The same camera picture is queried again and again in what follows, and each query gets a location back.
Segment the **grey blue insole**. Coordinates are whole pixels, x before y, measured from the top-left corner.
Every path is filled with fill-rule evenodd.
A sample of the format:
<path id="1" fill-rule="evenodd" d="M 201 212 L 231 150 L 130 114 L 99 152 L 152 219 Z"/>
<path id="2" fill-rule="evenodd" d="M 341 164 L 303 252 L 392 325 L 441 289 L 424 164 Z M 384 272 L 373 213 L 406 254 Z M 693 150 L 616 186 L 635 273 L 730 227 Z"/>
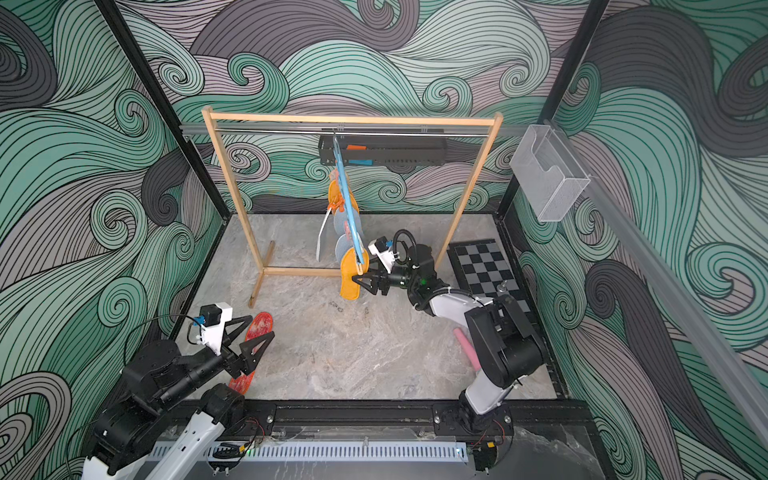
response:
<path id="1" fill-rule="evenodd" d="M 334 248 L 335 258 L 341 262 L 349 250 L 354 251 L 352 226 L 346 212 L 337 210 L 333 215 L 333 226 L 338 239 Z"/>

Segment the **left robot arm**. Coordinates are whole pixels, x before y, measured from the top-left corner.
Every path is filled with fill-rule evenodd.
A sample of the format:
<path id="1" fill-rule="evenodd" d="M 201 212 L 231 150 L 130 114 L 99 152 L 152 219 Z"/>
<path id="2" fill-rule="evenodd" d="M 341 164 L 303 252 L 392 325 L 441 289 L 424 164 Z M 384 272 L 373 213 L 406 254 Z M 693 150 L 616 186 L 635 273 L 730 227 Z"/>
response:
<path id="1" fill-rule="evenodd" d="M 122 373 L 127 397 L 105 409 L 94 422 L 94 443 L 83 464 L 83 478 L 136 478 L 181 403 L 221 372 L 229 373 L 231 381 L 216 384 L 203 394 L 149 478 L 184 479 L 203 454 L 211 455 L 214 472 L 228 472 L 266 439 L 267 426 L 247 413 L 244 395 L 274 340 L 273 318 L 261 312 L 234 322 L 234 331 L 222 333 L 219 353 L 204 347 L 184 356 L 168 339 L 150 343 L 137 353 Z"/>

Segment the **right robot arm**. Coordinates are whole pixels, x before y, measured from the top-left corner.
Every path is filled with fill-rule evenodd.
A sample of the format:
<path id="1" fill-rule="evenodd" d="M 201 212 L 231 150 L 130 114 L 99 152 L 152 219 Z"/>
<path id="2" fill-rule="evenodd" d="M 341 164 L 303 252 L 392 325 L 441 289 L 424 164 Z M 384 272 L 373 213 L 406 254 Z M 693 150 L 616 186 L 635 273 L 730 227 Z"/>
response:
<path id="1" fill-rule="evenodd" d="M 462 427 L 481 433 L 501 422 L 494 411 L 524 376 L 545 363 L 544 344 L 517 299 L 508 293 L 482 296 L 450 286 L 437 275 L 430 246 L 405 229 L 356 245 L 341 259 L 341 296 L 355 300 L 362 290 L 387 295 L 406 291 L 415 310 L 450 320 L 469 334 L 479 362 L 474 381 L 459 396 Z"/>

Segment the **red patterned insole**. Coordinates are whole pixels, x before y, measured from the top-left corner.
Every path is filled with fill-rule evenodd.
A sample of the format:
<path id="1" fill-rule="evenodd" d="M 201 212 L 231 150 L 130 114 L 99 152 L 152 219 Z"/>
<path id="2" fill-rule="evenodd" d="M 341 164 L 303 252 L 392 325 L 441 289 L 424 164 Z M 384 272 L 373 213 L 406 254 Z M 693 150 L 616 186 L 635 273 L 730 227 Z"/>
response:
<path id="1" fill-rule="evenodd" d="M 245 340 L 249 346 L 249 355 L 255 358 L 255 362 L 258 363 L 264 354 L 266 348 L 270 345 L 270 342 L 274 339 L 273 332 L 274 319 L 268 312 L 260 312 L 249 325 Z M 241 374 L 239 377 L 232 379 L 228 386 L 242 394 L 243 396 L 249 390 L 249 387 L 253 381 L 256 371 L 252 370 L 248 374 Z"/>

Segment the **blue clip hanger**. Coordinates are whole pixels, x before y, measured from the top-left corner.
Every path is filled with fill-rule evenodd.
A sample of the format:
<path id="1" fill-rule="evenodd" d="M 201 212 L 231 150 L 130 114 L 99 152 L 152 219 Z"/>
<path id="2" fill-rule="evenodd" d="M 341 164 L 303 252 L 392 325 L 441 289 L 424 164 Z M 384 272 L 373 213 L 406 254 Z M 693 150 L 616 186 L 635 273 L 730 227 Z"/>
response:
<path id="1" fill-rule="evenodd" d="M 336 169 L 338 171 L 338 185 L 347 216 L 349 238 L 352 241 L 353 250 L 355 252 L 355 268 L 358 275 L 363 275 L 365 269 L 364 249 L 362 248 L 361 236 L 359 234 L 357 221 L 355 220 L 354 216 L 355 209 L 353 208 L 352 204 L 352 194 L 348 186 L 348 179 L 344 167 L 342 152 L 336 134 L 332 135 L 332 150 Z"/>

